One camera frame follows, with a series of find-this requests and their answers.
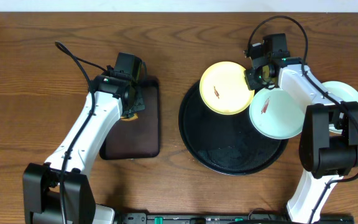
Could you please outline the yellow green scrub sponge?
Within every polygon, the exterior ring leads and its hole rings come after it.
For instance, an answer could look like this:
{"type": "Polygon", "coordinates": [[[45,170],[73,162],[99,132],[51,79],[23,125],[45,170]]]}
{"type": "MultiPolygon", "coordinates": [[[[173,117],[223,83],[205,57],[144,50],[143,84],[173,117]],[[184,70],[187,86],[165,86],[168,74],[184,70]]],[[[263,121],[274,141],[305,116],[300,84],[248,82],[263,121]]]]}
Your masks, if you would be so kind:
{"type": "Polygon", "coordinates": [[[126,114],[126,115],[121,116],[121,119],[123,121],[133,121],[133,120],[136,120],[137,118],[138,118],[137,113],[126,114]]]}

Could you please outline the yellow plate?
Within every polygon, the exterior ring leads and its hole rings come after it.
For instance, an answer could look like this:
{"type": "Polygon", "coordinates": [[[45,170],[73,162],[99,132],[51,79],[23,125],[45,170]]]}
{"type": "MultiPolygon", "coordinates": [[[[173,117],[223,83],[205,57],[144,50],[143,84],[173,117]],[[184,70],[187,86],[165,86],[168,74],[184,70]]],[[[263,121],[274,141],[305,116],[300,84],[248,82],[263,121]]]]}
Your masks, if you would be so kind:
{"type": "Polygon", "coordinates": [[[223,115],[238,114],[248,108],[254,91],[248,89],[245,71],[234,62],[218,62],[208,67],[199,84],[205,105],[223,115]]]}

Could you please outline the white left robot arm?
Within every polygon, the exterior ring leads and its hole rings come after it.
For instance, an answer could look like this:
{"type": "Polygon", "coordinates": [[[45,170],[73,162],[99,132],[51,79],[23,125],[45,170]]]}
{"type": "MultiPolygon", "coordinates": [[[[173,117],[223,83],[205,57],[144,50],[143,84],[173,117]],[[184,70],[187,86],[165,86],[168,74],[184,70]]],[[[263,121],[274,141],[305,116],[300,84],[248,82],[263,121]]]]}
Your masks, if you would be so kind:
{"type": "Polygon", "coordinates": [[[109,69],[98,75],[61,145],[44,164],[26,167],[26,223],[113,223],[115,211],[95,202],[88,177],[108,132],[131,112],[139,74],[139,69],[109,69]]]}

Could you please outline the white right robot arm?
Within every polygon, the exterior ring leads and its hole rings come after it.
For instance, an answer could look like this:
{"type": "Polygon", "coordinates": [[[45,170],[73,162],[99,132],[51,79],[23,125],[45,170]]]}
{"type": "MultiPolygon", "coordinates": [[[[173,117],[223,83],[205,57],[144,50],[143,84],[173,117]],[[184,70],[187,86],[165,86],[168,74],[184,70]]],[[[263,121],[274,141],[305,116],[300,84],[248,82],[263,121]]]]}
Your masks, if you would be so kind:
{"type": "Polygon", "coordinates": [[[289,94],[303,113],[299,157],[303,173],[286,208],[293,223],[317,223],[332,189],[358,179],[358,102],[327,90],[305,60],[291,57],[284,40],[265,40],[244,52],[252,61],[245,72],[251,90],[289,94]]]}

